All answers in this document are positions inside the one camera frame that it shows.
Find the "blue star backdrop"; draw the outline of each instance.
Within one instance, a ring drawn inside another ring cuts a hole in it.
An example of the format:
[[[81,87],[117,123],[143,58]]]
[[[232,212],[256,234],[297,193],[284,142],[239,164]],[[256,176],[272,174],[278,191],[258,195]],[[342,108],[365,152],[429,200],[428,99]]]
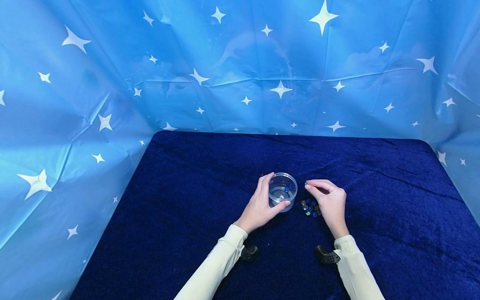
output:
[[[478,221],[479,16],[476,0],[3,1],[0,298],[69,297],[159,130],[421,139]]]

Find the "forearm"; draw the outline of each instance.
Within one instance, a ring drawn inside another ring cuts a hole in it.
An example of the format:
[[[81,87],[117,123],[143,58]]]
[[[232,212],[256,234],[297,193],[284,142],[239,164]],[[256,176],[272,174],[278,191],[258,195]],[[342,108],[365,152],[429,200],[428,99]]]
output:
[[[351,300],[384,300],[382,292],[355,240],[347,235],[335,240],[335,253],[343,285]]]
[[[247,233],[230,225],[218,243],[190,277],[174,300],[210,300],[240,257]]]

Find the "navy blue tablecloth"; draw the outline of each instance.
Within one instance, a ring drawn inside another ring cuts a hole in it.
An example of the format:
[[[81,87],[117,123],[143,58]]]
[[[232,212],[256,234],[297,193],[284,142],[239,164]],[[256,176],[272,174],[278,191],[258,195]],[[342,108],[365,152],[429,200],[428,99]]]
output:
[[[479,226],[424,142],[160,132],[72,299],[173,299],[271,171],[296,178],[295,206],[249,236],[259,257],[215,299],[348,299],[313,254],[332,235],[299,205],[321,178],[347,191],[348,228],[386,299],[479,297]]]

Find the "transparent container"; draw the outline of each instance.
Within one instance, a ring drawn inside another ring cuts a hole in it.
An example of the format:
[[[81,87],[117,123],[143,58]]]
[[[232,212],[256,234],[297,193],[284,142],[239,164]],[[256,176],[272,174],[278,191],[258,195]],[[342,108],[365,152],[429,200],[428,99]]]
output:
[[[270,207],[274,207],[282,201],[290,201],[291,204],[287,206],[282,213],[289,211],[293,207],[295,197],[297,196],[297,182],[290,174],[275,173],[270,180],[270,187],[268,190],[268,198]]]

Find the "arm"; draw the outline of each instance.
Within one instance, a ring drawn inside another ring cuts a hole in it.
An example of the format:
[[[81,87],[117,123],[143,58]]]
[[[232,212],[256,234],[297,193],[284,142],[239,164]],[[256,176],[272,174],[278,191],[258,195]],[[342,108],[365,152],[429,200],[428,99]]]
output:
[[[329,180],[309,180],[305,188],[317,199],[325,223],[335,238],[335,253],[343,285],[352,300],[384,300],[363,253],[345,223],[345,191]]]
[[[247,236],[290,205],[289,201],[281,202],[275,207],[268,205],[268,188],[272,177],[273,173],[260,177],[257,189],[241,217],[230,225],[225,236],[218,240],[174,300],[212,299],[222,279],[239,259]]]

